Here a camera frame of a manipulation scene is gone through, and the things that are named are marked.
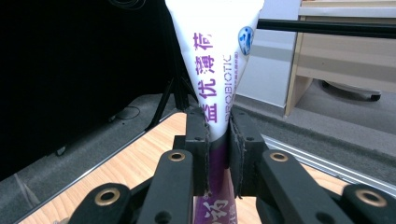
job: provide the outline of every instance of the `tripod leg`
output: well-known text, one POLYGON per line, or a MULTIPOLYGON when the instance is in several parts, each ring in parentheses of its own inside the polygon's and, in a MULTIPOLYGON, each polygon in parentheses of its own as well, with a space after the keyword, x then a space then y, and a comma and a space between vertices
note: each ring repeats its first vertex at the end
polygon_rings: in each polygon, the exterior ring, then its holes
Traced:
POLYGON ((188 92, 186 91, 184 84, 183 76, 181 74, 177 74, 174 86, 174 96, 176 108, 182 111, 186 110, 190 106, 188 92))
POLYGON ((189 93, 189 94, 194 98, 194 100, 198 103, 198 98, 197 98, 197 96, 196 96, 196 94, 195 94, 195 92, 194 92, 194 89, 192 88, 192 85, 190 84, 190 82, 189 82, 186 78, 184 78, 184 77, 181 78, 181 82, 182 82, 182 84, 184 85, 184 87, 186 87, 188 93, 189 93))
POLYGON ((161 116, 163 115, 163 111, 165 110, 166 104, 168 103, 169 96, 172 92, 172 89, 174 88, 174 79, 169 82, 167 85, 165 92, 163 93, 163 96, 161 97, 161 101, 158 104, 157 110, 155 111, 154 118, 151 120, 151 123, 148 125, 148 127, 145 129, 145 131, 150 130, 151 128, 155 127, 161 119, 161 116))

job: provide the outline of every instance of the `blue logo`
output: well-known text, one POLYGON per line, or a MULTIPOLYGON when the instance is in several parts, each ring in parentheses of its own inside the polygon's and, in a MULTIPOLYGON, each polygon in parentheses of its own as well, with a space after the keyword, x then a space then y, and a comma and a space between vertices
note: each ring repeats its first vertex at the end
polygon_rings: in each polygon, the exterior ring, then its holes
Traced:
POLYGON ((249 55, 253 43, 253 29, 245 26, 238 34, 239 47, 245 55, 249 55))

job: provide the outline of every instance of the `white plastic tube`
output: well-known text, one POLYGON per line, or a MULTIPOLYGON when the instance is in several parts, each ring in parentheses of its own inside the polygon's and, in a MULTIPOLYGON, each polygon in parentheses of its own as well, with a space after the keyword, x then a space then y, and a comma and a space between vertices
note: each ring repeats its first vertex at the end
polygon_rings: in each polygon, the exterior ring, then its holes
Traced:
POLYGON ((210 124, 211 138, 216 140, 226 131, 235 89, 248 62, 264 1, 166 0, 165 3, 195 94, 210 124))
POLYGON ((191 84, 209 126, 209 192, 195 204, 196 224, 237 223, 227 164, 235 90, 248 62, 263 0, 165 0, 191 84))

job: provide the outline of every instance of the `screw hole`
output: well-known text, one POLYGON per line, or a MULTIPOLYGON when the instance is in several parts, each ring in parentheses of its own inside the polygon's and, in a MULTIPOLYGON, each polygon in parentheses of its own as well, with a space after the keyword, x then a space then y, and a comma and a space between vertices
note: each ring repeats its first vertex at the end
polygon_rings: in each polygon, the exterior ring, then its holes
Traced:
POLYGON ((280 152, 274 152, 270 155, 270 157, 274 160, 274 161, 287 161, 289 158, 280 152))
POLYGON ((103 189, 95 197, 95 203, 100 206, 113 204, 120 197, 120 191, 116 188, 103 189))
POLYGON ((387 200, 385 200, 381 195, 377 194, 368 189, 358 189, 356 190, 356 196, 363 201, 375 207, 385 207, 387 205, 387 200))
POLYGON ((100 197, 100 199, 105 201, 105 200, 112 199, 113 197, 114 197, 113 192, 106 192, 100 197))
POLYGON ((332 216, 330 216, 327 213, 318 212, 317 219, 320 223, 323 223, 323 224, 334 224, 335 223, 334 218, 332 218, 332 216))
POLYGON ((172 216, 165 211, 162 211, 155 216, 155 223, 157 224, 168 224, 172 219, 172 216))
POLYGON ((168 156, 168 159, 171 161, 183 161, 186 156, 183 153, 175 152, 168 156))

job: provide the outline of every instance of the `wooden cabinet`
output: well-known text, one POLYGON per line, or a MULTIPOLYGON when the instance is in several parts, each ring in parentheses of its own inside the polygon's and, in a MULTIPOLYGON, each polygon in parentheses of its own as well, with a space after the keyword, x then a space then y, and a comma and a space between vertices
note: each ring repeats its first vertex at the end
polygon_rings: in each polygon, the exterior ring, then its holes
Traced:
MULTIPOLYGON (((396 1, 303 1, 300 20, 396 24, 396 1)), ((313 78, 396 92, 396 40, 299 33, 286 115, 313 78)))

